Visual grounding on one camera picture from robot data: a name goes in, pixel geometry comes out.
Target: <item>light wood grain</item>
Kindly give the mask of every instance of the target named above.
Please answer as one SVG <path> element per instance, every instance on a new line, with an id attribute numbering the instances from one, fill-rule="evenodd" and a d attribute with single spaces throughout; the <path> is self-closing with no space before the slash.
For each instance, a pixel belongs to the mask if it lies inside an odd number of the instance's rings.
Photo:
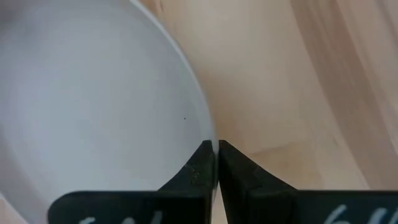
<path id="1" fill-rule="evenodd" d="M 397 1 L 145 1 L 220 138 L 301 189 L 398 189 Z"/>

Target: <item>white bowl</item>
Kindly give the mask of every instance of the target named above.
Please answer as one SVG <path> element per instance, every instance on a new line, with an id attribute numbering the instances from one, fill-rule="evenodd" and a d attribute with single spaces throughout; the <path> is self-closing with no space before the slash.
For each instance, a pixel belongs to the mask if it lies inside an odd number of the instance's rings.
<path id="1" fill-rule="evenodd" d="M 157 190 L 203 140 L 218 150 L 187 59 L 141 4 L 15 1 L 0 6 L 0 191 L 29 223 L 72 191 Z"/>

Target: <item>wooden surface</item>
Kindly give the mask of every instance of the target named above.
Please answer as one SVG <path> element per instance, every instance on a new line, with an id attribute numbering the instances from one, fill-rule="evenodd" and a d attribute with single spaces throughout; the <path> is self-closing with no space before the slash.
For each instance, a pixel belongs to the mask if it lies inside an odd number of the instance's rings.
<path id="1" fill-rule="evenodd" d="M 396 0 L 143 1 L 221 139 L 299 189 L 398 189 Z"/>

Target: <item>white ceramic dish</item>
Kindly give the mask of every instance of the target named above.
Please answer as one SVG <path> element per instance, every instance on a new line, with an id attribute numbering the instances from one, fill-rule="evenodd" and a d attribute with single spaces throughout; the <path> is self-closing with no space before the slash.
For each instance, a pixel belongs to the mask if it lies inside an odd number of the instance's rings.
<path id="1" fill-rule="evenodd" d="M 156 190 L 203 140 L 218 149 L 187 59 L 141 4 L 2 4 L 0 191 L 29 223 L 68 192 Z"/>

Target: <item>wooden table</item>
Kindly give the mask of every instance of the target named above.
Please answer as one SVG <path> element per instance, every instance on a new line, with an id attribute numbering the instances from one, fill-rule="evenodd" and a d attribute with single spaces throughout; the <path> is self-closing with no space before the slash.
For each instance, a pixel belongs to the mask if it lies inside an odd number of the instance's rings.
<path id="1" fill-rule="evenodd" d="M 220 139 L 299 189 L 398 189 L 398 1 L 143 1 Z"/>

